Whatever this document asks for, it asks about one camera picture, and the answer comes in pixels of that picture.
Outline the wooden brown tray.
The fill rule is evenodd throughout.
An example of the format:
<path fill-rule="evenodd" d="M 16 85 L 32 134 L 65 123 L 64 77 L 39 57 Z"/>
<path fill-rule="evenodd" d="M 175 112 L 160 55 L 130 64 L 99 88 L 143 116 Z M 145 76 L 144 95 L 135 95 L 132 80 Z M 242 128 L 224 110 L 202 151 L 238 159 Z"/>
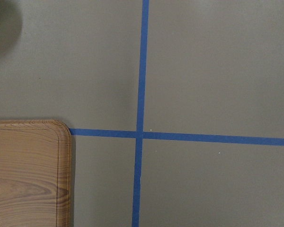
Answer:
<path fill-rule="evenodd" d="M 68 227 L 71 134 L 56 120 L 0 120 L 0 227 Z"/>

